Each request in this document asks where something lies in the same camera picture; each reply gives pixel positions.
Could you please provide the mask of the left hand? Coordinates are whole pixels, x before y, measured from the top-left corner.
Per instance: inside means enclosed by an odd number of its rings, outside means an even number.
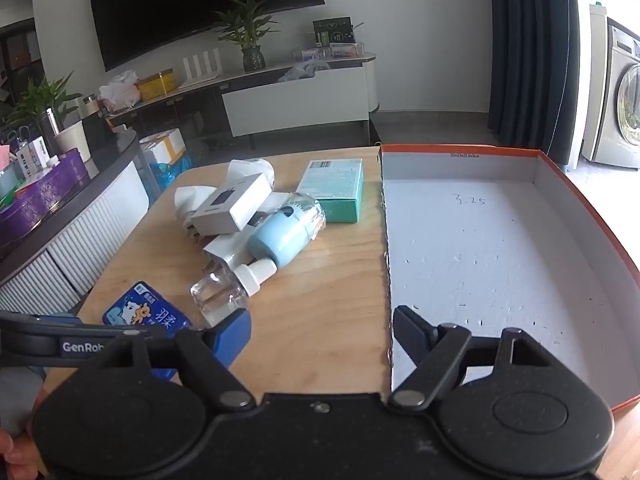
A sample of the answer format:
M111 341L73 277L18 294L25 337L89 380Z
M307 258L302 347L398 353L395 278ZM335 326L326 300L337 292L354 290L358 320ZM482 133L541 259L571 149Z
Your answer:
M26 412L24 401L17 401L15 394L2 394L1 415L16 418L22 428L21 432L6 431L1 428L1 457L6 463L8 479L41 479L41 458L37 445L32 438L32 419L39 405L47 399L48 393L41 388L34 397L34 403Z

